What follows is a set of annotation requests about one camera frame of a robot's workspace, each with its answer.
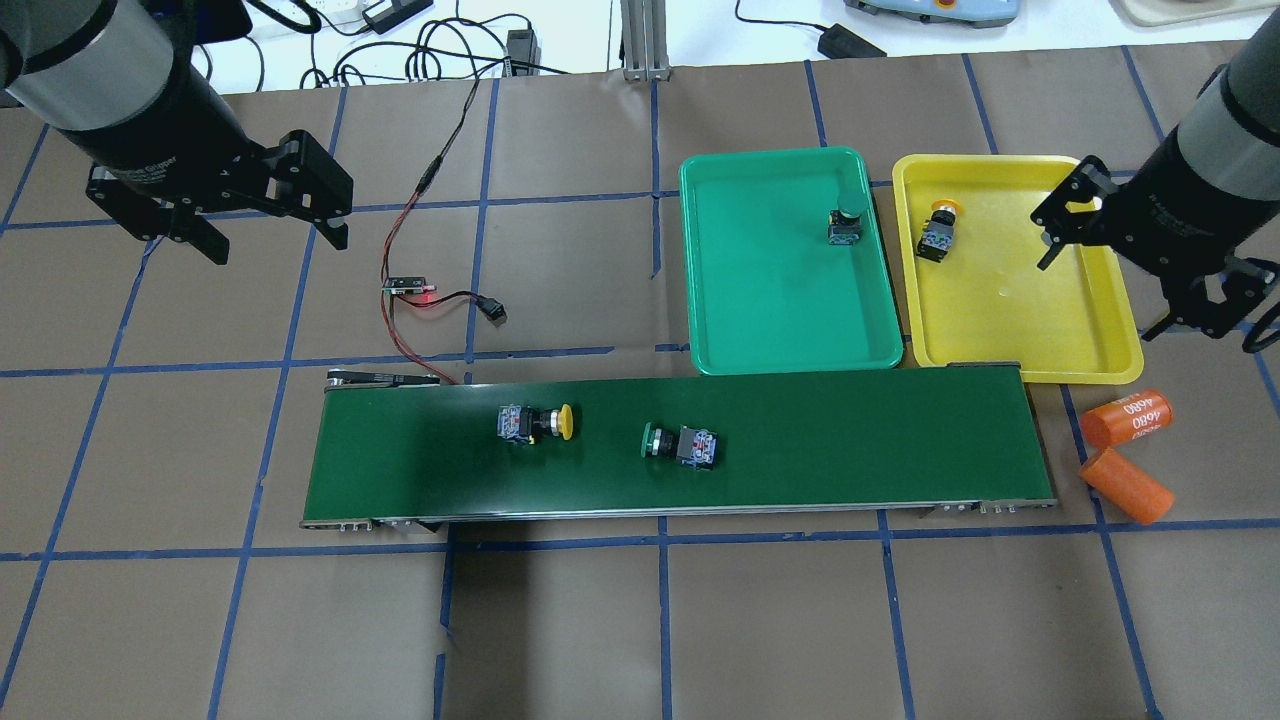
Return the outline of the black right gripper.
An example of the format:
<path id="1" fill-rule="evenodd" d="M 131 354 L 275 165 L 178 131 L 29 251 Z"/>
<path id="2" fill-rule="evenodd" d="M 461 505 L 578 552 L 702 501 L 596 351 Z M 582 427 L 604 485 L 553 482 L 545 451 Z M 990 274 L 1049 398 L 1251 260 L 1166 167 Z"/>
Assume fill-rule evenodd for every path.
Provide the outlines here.
<path id="1" fill-rule="evenodd" d="M 1202 178 L 1175 140 L 1117 191 L 1106 164 L 1087 155 L 1030 211 L 1046 246 L 1036 266 L 1047 272 L 1070 245 L 1111 247 L 1158 277 L 1167 301 L 1143 341 L 1174 325 L 1220 340 L 1277 291 L 1276 263 L 1235 256 L 1276 215 L 1276 199 L 1236 196 Z"/>

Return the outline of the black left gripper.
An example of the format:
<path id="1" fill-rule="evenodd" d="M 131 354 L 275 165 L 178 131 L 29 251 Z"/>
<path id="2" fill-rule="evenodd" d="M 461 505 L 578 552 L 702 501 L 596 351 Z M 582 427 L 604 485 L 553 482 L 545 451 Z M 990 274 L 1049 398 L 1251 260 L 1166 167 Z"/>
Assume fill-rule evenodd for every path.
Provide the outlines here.
<path id="1" fill-rule="evenodd" d="M 133 117 L 86 131 L 84 151 L 93 161 L 86 196 L 137 240 L 166 233 L 224 266 L 230 242 L 196 210 L 273 215 L 279 208 L 315 225 L 334 250 L 348 249 L 348 170 L 306 129 L 265 152 L 205 79 L 173 79 Z"/>

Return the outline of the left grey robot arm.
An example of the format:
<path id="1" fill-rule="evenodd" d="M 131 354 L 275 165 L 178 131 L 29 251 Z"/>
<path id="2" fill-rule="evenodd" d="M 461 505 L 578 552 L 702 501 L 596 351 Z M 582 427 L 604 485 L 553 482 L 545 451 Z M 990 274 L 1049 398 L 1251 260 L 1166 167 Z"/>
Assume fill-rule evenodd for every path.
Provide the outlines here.
<path id="1" fill-rule="evenodd" d="M 86 196 L 143 242 L 228 260 L 211 213 L 255 210 L 348 246 L 355 182 L 293 129 L 266 146 L 192 67 L 196 46 L 244 37 L 242 1 L 5 1 L 3 90 L 92 161 Z"/>

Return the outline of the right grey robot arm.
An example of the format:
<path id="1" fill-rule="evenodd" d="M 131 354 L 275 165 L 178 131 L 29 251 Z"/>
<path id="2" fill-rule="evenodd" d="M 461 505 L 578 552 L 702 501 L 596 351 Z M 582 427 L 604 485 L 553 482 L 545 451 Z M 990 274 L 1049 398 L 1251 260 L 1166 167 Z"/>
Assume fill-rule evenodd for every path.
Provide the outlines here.
<path id="1" fill-rule="evenodd" d="M 252 141 L 236 114 L 187 61 L 180 45 L 166 91 L 168 156 L 191 174 L 205 211 L 257 208 L 268 174 L 287 177 L 287 149 Z M 1185 117 L 1140 169 L 1116 184 L 1105 163 L 1083 158 L 1025 220 L 1044 241 L 1048 270 L 1073 246 L 1106 247 L 1157 278 L 1167 311 L 1146 332 L 1171 325 L 1217 338 L 1277 288 L 1277 265 L 1236 247 L 1277 215 L 1277 18 L 1211 76 Z"/>

